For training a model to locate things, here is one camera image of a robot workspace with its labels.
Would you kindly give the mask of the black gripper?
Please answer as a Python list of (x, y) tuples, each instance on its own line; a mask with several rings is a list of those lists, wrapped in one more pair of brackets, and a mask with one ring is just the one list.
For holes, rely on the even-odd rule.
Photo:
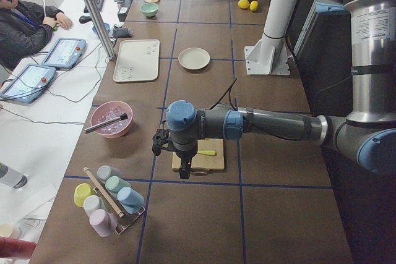
[(173, 143), (169, 129), (157, 129), (152, 140), (153, 154), (155, 156), (159, 156), (162, 150), (176, 153), (176, 155), (181, 159), (179, 177), (181, 179), (189, 179), (192, 158), (197, 154), (197, 142), (187, 148), (180, 149)]

